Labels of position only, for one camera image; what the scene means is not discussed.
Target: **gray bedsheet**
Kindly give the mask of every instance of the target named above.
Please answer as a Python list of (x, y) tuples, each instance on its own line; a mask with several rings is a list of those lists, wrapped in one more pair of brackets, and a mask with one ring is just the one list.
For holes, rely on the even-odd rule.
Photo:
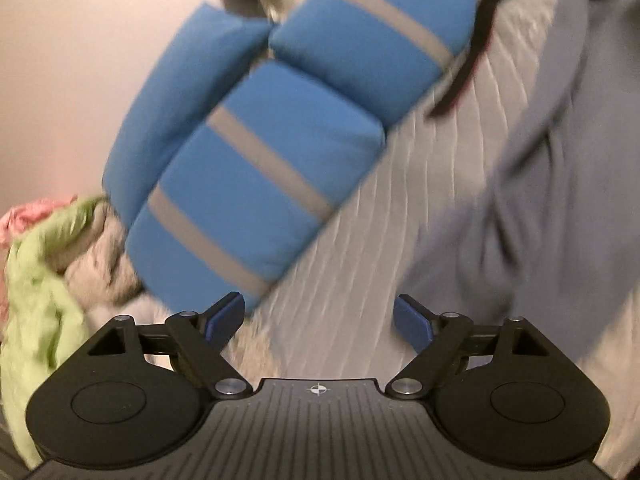
[(418, 227), (484, 188), (526, 106), (555, 5), (503, 1), (456, 110), (425, 123), (434, 95), (415, 107), (389, 134), (374, 171), (258, 309), (251, 323), (270, 334), (284, 376), (385, 384), (413, 357), (390, 320)]

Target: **pile of clothes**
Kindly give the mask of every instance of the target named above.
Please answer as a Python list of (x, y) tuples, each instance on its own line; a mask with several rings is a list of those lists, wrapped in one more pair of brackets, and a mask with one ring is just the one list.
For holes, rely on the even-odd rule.
[[(25, 422), (34, 391), (113, 316), (159, 324), (171, 315), (144, 290), (125, 239), (125, 227), (102, 196), (41, 200), (12, 208), (0, 220), (2, 402), (15, 447), (30, 468), (41, 462)], [(245, 359), (249, 345), (252, 358)], [(245, 326), (226, 357), (257, 384), (265, 370), (279, 374), (268, 345), (266, 335)], [(171, 369), (168, 356), (147, 360)]]

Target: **black strap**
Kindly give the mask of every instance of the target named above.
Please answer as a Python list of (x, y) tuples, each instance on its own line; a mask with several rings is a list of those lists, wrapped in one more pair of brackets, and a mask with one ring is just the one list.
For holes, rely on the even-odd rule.
[(464, 91), (466, 84), (473, 75), (478, 59), (480, 59), (489, 43), (498, 3), (500, 3), (500, 0), (480, 0), (478, 3), (476, 22), (474, 23), (474, 31), (469, 45), (469, 54), (445, 94), (431, 111), (425, 114), (425, 120), (445, 115), (451, 110), (451, 107)]

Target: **green towel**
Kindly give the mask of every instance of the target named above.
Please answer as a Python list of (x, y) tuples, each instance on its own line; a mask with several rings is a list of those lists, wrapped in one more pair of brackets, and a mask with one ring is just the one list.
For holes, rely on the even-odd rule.
[(84, 200), (53, 213), (14, 242), (6, 263), (10, 311), (0, 349), (2, 401), (15, 447), (30, 468), (42, 460), (27, 430), (27, 403), (88, 336), (84, 313), (63, 279), (47, 267), (46, 256), (71, 243), (91, 223), (100, 200)]

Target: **black circular pad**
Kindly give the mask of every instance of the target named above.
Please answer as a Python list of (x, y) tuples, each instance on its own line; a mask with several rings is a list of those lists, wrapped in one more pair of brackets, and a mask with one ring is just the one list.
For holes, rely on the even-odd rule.
[(491, 405), (509, 420), (540, 424), (562, 413), (564, 399), (551, 386), (522, 381), (498, 386), (491, 394)]
[(200, 420), (197, 389), (142, 355), (73, 358), (27, 408), (31, 436), (47, 458), (83, 468), (133, 466), (179, 446)]
[(548, 358), (494, 360), (437, 389), (444, 433), (473, 456), (544, 469), (595, 454), (609, 425), (604, 396), (576, 369)]
[(94, 424), (114, 424), (136, 416), (146, 404), (145, 391), (135, 384), (105, 381), (91, 384), (71, 401), (74, 413)]

